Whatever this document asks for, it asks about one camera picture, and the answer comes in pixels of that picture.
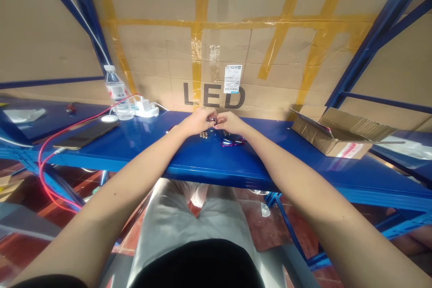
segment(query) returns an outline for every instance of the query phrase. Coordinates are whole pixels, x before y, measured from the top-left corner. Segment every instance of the hand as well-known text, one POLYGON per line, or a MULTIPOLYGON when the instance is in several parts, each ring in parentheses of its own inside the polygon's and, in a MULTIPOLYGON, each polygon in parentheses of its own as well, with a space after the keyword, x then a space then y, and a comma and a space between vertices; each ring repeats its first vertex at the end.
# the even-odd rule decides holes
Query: hand
POLYGON ((243 135, 248 125, 233 112, 221 112, 217 115, 216 129, 223 129, 231 134, 243 135))
POLYGON ((192 115, 185 118, 179 127, 187 136, 199 134, 208 130, 210 127, 215 125, 214 121, 210 121, 210 118, 216 118, 217 112, 214 108, 198 108, 192 115))

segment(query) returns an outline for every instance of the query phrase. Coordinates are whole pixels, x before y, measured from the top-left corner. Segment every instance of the red cable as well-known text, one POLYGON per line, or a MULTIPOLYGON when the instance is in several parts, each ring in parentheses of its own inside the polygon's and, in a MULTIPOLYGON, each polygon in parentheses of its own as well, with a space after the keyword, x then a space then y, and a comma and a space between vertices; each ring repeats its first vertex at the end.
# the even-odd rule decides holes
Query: red cable
MULTIPOLYGON (((50 156, 48 156, 48 157, 47 157, 47 158, 42 162, 42 165, 41 165, 41 167, 39 168, 39 177, 40 177, 41 180, 42 180, 42 178, 43 178, 43 175, 41 176, 41 173, 43 173, 42 170, 43 170, 43 167, 45 166, 46 161, 48 161, 48 159, 52 158, 54 155, 55 155, 55 154, 52 153, 50 156)), ((73 213, 75 213, 75 214, 77 213, 75 210, 73 210, 73 209, 69 209, 69 208, 67 208, 67 207, 64 207, 64 206, 60 205, 60 204, 57 202, 57 200, 53 197, 53 195, 55 195, 55 196, 58 197, 58 198, 61 198, 61 197, 58 196, 57 194, 55 194, 54 192, 52 192, 52 191, 49 189, 48 185, 45 183, 45 179, 44 179, 43 181, 41 181, 41 183, 42 183, 42 187, 44 188, 46 194, 48 195, 48 197, 50 198, 50 200, 51 200, 55 205, 57 205, 57 206, 60 207, 61 209, 67 210, 67 211, 69 211, 69 212, 73 212, 73 213)))
POLYGON ((71 204, 71 205, 73 205, 73 206, 75 206, 75 207, 77 207, 77 208, 81 208, 81 206, 79 206, 79 205, 76 204, 75 202, 72 202, 72 201, 70 201, 70 200, 67 200, 67 199, 65 199, 65 198, 60 197, 59 195, 57 195, 57 194, 56 194, 54 191, 52 191, 52 190, 48 187, 48 185, 46 184, 46 182, 45 182, 45 176, 44 176, 44 173, 43 173, 43 168, 44 168, 45 164, 47 163, 47 161, 48 161, 49 159, 51 159, 51 158, 55 155, 55 153, 52 153, 51 155, 49 155, 49 156, 48 156, 48 157, 47 157, 47 158, 42 162, 42 153, 43 153, 45 147, 47 146, 48 142, 50 142, 53 138, 55 138, 55 137, 57 137, 57 136, 59 136, 59 135, 65 133, 66 131, 68 131, 68 130, 71 129, 72 127, 75 127, 75 126, 77 126, 77 125, 79 125, 79 124, 82 124, 82 123, 84 123, 84 122, 88 122, 88 121, 90 121, 90 120, 92 120, 92 119, 95 119, 95 118, 97 118, 97 117, 103 115, 103 114, 106 113, 108 110, 110 110, 111 108, 117 106, 117 105, 118 105, 119 103, 121 103, 122 101, 124 101, 124 100, 126 100, 126 99, 129 99, 129 98, 132 98, 132 97, 134 97, 134 96, 136 96, 136 95, 141 96, 140 94, 131 94, 130 96, 125 97, 125 98, 123 98, 122 100, 120 100, 119 102, 116 102, 115 104, 111 105, 110 107, 108 107, 107 109, 105 109, 104 111, 102 111, 101 113, 96 114, 96 115, 94 115, 94 116, 92 116, 92 117, 89 117, 89 118, 87 118, 87 119, 84 119, 84 120, 82 120, 82 121, 79 121, 78 123, 75 123, 75 124, 73 124, 73 125, 70 125, 69 127, 66 127, 65 129, 61 130, 60 132, 58 132, 58 133, 56 133, 56 134, 50 136, 50 137, 49 137, 49 138, 48 138, 48 139, 47 139, 47 140, 42 144, 42 146, 40 147, 40 150, 39 150, 39 155, 38 155, 38 157, 37 157, 37 163, 38 163, 38 165, 39 165, 39 177, 40 177, 40 180, 41 180, 41 183, 42 183, 42 186, 43 186, 45 192, 47 193, 48 197, 52 200, 52 202, 53 202, 54 204, 56 204, 57 206, 59 206, 60 208, 62 208, 62 209, 64 209, 64 210, 67 210, 67 211, 70 211, 70 212, 77 213, 77 211, 75 211, 75 210, 73 210, 73 209, 69 209, 69 208, 66 208, 66 207, 64 207, 64 206, 61 206, 61 205, 60 205, 60 204, 59 204, 59 203, 58 203, 58 202, 53 198, 53 196, 55 196, 55 197, 57 197, 57 198, 59 198, 59 199, 61 199, 61 200, 64 200, 65 202, 67 202, 67 203, 69 203, 69 204, 71 204))

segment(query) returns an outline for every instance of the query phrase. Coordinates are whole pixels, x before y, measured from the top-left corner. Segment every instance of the red tile floor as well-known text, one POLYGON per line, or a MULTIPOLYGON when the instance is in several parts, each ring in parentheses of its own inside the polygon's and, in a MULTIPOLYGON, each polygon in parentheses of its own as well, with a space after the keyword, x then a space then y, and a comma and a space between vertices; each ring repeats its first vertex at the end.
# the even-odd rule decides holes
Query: red tile floor
MULTIPOLYGON (((0 176, 10 175, 21 168, 22 165, 15 161, 0 159, 0 176)), ((64 166, 58 167, 57 170, 83 198, 90 196, 92 190, 99 185, 99 171, 88 173, 79 168, 64 166)), ((38 179, 30 172, 23 171, 13 177, 13 180, 20 179, 25 179, 25 181, 20 187, 19 193, 16 194, 15 202, 37 212, 40 216, 62 228, 66 226, 72 219, 73 214, 51 203, 43 192, 38 179)), ((235 191, 246 215, 257 251, 262 252, 269 248, 291 242, 291 237, 277 207, 271 210, 269 217, 263 217, 261 213, 261 202, 264 202, 263 196, 255 195, 247 189, 235 189, 235 191)), ((191 211, 197 216, 200 209, 193 205, 190 205, 190 207, 191 211)), ((306 257, 315 255, 318 252, 318 240, 311 228, 286 199, 283 199, 283 207, 298 236, 306 257)), ((356 207, 373 223, 382 217, 382 210, 379 208, 363 205, 356 205, 356 207)), ((134 255, 145 214, 145 209, 141 209, 144 211, 136 219, 131 229, 128 230, 122 243, 119 246, 115 246, 113 251, 130 256, 134 255)), ((41 239, 20 234, 10 234, 2 238, 0 240, 0 284, 3 285, 10 282, 43 251, 48 243, 41 239)), ((343 287, 336 271, 331 266, 315 271, 314 276, 322 288, 343 287)), ((288 274, 286 274, 286 277, 288 287, 293 287, 288 274)))

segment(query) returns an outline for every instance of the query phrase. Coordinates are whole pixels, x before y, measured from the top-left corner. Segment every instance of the yellow packing tape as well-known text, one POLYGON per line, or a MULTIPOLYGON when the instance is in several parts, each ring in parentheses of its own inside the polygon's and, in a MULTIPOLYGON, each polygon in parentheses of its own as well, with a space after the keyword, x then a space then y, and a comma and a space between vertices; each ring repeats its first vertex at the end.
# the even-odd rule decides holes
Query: yellow packing tape
POLYGON ((203 22, 207 21, 207 9, 209 0, 195 0, 195 21, 190 29, 192 50, 192 85, 193 105, 198 107, 201 103, 201 59, 203 22))
MULTIPOLYGON (((319 17, 321 19, 330 19, 333 16, 338 3, 339 0, 325 0, 319 17)), ((324 61, 325 54, 328 52, 338 32, 339 31, 336 28, 328 26, 326 29, 319 29, 315 34, 307 57, 305 70, 303 72, 303 80, 301 81, 300 90, 297 94, 294 110, 300 111, 303 106, 307 93, 324 61)))
MULTIPOLYGON (((296 8, 297 0, 285 0, 282 8, 281 22, 286 22, 291 20, 291 17, 296 8)), ((285 40, 285 36, 288 32, 290 24, 278 24, 276 25, 276 30, 274 31, 273 38, 270 42, 270 46, 267 53, 264 56, 264 60, 261 64, 260 71, 258 73, 258 79, 267 80, 269 75, 270 67, 275 61, 276 56, 279 53, 280 47, 285 40)))
MULTIPOLYGON (((195 0, 195 20, 156 20, 156 19, 117 19, 112 0, 102 0, 106 18, 101 20, 102 26, 109 27, 117 57, 123 70, 130 75, 125 54, 119 39, 117 26, 120 25, 151 25, 189 27, 191 29, 191 55, 193 76, 193 104, 199 106, 201 102, 201 80, 202 80, 202 37, 203 30, 239 30, 275 28, 274 36, 263 59, 258 78, 267 79, 271 66, 284 42, 289 28, 312 28, 316 29, 315 38, 311 44, 307 58, 303 80, 297 95, 295 108, 300 109, 306 100, 306 95, 315 80, 320 67, 325 59, 335 36, 338 33, 348 33, 350 40, 348 49, 356 52, 361 42, 366 37, 369 29, 375 21, 374 14, 356 14, 335 16, 334 12, 339 0, 326 0, 318 15, 293 15, 297 0, 285 0, 280 16, 246 18, 242 22, 208 22, 207 9, 209 0, 195 0)), ((130 75, 130 86, 132 90, 133 80, 130 75)))

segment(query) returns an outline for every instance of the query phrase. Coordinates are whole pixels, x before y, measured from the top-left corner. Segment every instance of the plastic bottle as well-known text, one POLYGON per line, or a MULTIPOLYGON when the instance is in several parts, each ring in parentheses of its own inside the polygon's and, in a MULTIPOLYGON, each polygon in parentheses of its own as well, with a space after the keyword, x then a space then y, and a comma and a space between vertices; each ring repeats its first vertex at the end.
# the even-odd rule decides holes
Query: plastic bottle
MULTIPOLYGON (((117 76, 116 68, 113 65, 104 65, 107 77, 105 78, 105 85, 107 86, 109 96, 112 103, 115 104, 123 98, 129 96, 125 83, 117 76)), ((134 117, 131 102, 127 99, 119 103, 113 108, 120 120, 129 120, 134 117)))

